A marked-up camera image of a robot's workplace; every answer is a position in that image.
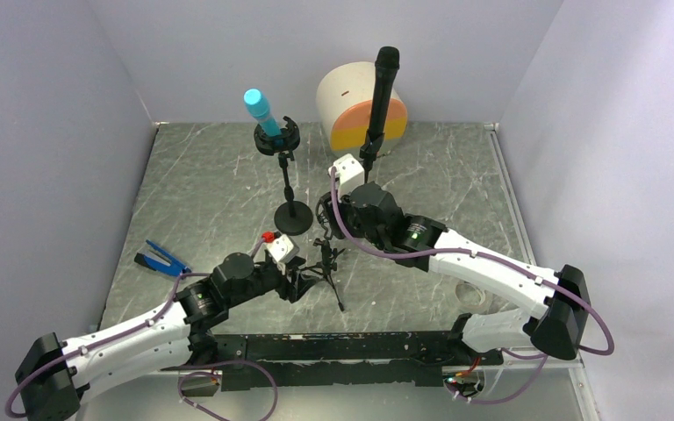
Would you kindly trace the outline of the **black tripod shock-mount stand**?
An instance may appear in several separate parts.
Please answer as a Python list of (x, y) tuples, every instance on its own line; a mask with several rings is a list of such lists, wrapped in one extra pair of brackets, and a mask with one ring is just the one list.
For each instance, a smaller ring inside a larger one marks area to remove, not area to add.
[(344, 312), (345, 306), (340, 298), (333, 272), (337, 270), (337, 258), (345, 251), (344, 248), (338, 249), (331, 246), (331, 234), (325, 234), (322, 238), (316, 238), (313, 245), (320, 251), (320, 261), (311, 266), (304, 267), (305, 272), (320, 276), (333, 290), (340, 312)]

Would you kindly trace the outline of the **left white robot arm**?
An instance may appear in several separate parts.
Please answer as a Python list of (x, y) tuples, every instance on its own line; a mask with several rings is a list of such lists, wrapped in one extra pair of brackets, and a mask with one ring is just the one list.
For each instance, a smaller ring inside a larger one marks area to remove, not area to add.
[(271, 291), (295, 303), (327, 275), (301, 257), (256, 261), (248, 253), (228, 255), (210, 274), (173, 285), (165, 301), (135, 318), (84, 336), (36, 339), (15, 374), (16, 388), (4, 405), (9, 418), (67, 420), (94, 397), (151, 372), (194, 370), (210, 374), (247, 364), (228, 357), (211, 328), (234, 307)]

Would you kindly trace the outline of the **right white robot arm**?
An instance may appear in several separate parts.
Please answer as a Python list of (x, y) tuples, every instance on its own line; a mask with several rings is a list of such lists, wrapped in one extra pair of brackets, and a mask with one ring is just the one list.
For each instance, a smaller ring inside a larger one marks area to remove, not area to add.
[(447, 342), (455, 362), (468, 364), (480, 353), (509, 346), (533, 346), (559, 360), (572, 360), (583, 350), (591, 301), (579, 268), (541, 268), (494, 252), (439, 221), (403, 212), (393, 195), (373, 182), (343, 197), (328, 192), (315, 211), (334, 237), (355, 239), (366, 253), (453, 276), (516, 305), (458, 317)]

